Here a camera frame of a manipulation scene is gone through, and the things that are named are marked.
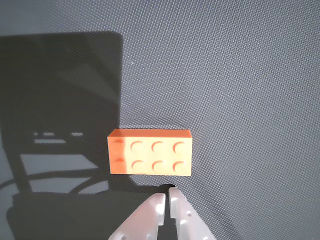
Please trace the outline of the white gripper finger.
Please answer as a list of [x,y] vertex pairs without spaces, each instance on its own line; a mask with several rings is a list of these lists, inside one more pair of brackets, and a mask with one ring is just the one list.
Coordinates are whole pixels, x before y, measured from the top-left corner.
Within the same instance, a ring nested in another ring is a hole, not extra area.
[[170,217],[175,219],[178,240],[216,240],[209,227],[177,187],[168,190]]
[[147,198],[109,237],[110,240],[156,240],[164,224],[166,195]]

